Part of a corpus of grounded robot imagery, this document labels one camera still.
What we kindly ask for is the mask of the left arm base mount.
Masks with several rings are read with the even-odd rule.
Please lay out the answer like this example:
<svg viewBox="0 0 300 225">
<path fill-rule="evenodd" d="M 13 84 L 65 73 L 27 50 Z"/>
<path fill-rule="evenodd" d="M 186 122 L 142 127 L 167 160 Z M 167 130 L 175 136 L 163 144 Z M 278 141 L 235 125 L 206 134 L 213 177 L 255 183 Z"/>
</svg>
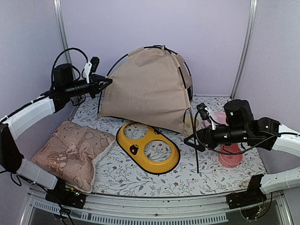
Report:
<svg viewBox="0 0 300 225">
<path fill-rule="evenodd" d="M 47 190 L 45 199 L 49 202 L 57 203 L 63 206 L 69 206 L 77 209 L 83 209 L 86 194 L 69 186 L 64 180 L 58 178 L 53 190 Z"/>
</svg>

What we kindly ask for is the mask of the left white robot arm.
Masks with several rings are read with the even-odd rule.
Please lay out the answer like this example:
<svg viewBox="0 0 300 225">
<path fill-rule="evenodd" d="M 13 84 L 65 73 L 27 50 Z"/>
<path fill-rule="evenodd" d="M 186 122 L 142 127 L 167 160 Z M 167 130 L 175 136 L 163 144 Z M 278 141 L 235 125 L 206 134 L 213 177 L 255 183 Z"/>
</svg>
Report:
<svg viewBox="0 0 300 225">
<path fill-rule="evenodd" d="M 74 79 L 74 67 L 65 63 L 52 70 L 51 89 L 0 122 L 0 164 L 9 172 L 52 190 L 59 203 L 70 194 L 59 180 L 79 191 L 90 193 L 95 180 L 95 164 L 115 141 L 112 134 L 65 121 L 31 160 L 20 153 L 16 140 L 29 128 L 57 113 L 73 97 L 89 94 L 94 98 L 113 81 L 94 74 L 95 66 L 87 62 L 83 79 Z"/>
</svg>

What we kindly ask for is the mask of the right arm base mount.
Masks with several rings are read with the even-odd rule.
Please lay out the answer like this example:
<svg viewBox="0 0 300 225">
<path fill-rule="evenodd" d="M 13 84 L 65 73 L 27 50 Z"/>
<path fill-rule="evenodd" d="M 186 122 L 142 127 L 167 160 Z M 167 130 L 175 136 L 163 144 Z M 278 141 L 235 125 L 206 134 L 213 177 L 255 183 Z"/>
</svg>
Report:
<svg viewBox="0 0 300 225">
<path fill-rule="evenodd" d="M 228 194 L 226 202 L 229 209 L 243 208 L 257 204 L 254 208 L 242 210 L 241 214 L 247 220 L 255 220 L 261 217 L 267 200 L 266 194 L 260 189 L 263 176 L 263 174 L 252 176 L 245 191 Z"/>
</svg>

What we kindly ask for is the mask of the brown patterned pet cushion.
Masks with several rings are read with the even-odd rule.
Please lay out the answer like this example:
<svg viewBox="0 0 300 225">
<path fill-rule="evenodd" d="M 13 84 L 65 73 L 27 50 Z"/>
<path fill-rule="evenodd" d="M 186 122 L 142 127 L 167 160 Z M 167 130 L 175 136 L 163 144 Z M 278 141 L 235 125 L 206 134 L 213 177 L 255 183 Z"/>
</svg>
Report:
<svg viewBox="0 0 300 225">
<path fill-rule="evenodd" d="M 96 164 L 114 144 L 110 133 L 65 121 L 31 160 L 77 190 L 91 193 Z"/>
</svg>

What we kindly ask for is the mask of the beige fabric pet tent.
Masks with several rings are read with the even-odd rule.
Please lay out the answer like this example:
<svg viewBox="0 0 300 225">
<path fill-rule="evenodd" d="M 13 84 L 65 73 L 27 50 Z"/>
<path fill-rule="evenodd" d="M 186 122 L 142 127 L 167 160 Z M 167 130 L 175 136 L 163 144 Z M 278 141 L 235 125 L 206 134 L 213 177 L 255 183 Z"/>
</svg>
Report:
<svg viewBox="0 0 300 225">
<path fill-rule="evenodd" d="M 163 45 L 138 48 L 107 72 L 98 118 L 131 120 L 177 133 L 193 99 L 193 80 L 185 59 Z"/>
</svg>

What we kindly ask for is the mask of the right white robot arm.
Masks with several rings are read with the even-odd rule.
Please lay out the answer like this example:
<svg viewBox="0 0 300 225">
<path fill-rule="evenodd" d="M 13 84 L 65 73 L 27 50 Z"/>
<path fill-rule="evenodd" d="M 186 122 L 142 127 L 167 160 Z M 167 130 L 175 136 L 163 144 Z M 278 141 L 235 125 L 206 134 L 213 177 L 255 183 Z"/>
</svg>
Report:
<svg viewBox="0 0 300 225">
<path fill-rule="evenodd" d="M 184 139 L 184 143 L 198 151 L 217 152 L 215 148 L 219 145 L 246 143 L 249 148 L 244 149 L 240 154 L 253 148 L 262 148 L 300 155 L 299 132 L 268 117 L 255 120 L 250 104 L 246 100 L 234 99 L 224 105 L 226 124 L 217 122 L 205 104 L 201 103 L 196 108 L 196 115 L 200 115 L 203 120 L 209 120 L 210 126 L 193 130 L 193 133 Z M 251 177 L 242 200 L 246 204 L 253 204 L 261 195 L 299 187 L 299 185 L 299 168 L 275 174 L 258 174 Z"/>
</svg>

